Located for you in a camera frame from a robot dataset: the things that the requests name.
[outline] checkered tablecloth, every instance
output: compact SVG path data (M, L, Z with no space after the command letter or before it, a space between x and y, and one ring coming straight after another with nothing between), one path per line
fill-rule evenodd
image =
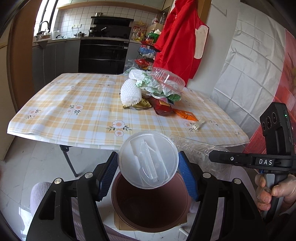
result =
M190 121L149 110L123 109L120 88L126 76L62 74L33 96L10 121L7 132L44 142L118 149L132 134L156 130L213 145L249 142L241 128L210 98L184 88L176 109L207 122L194 132Z

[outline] table leg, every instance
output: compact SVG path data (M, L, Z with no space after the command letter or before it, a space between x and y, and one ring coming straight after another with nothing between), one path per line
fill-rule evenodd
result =
M67 160L67 163L69 164L69 167L71 168L71 170L72 170L74 176L75 176L75 177L78 177L78 175L77 175L77 173L75 172L74 167L73 167L73 165L72 165L72 163L71 163L71 161L70 161L70 158L69 158L69 156L68 156L68 153L67 153L67 152L69 151L69 147L70 147L70 146L60 145L60 148L61 148L61 150L62 150L62 152L63 152L63 154L64 154L64 156L65 156L65 158L66 158L66 160Z

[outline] stainless steel pot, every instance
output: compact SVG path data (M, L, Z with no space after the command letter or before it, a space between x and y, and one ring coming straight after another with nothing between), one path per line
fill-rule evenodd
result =
M74 36L75 36L76 38L84 37L84 36L85 36L85 33L79 32L79 33L77 33L77 34L74 34Z

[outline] fingernail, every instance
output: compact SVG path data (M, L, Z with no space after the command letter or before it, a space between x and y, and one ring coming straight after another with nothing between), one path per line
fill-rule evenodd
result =
M265 210L265 211L267 211L267 210L268 210L268 204L264 204L264 205L262 206L262 209Z
M263 200L265 203L269 203L269 197L265 197L264 200Z
M276 185L272 189L272 196L277 196L279 194L279 186Z

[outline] red apron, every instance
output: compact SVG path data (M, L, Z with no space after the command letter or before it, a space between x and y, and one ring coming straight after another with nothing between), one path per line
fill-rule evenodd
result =
M157 53L153 66L173 72L187 84L200 65L201 57L194 58L195 31L202 25L206 26L198 17L196 0L177 0L155 44L161 52Z

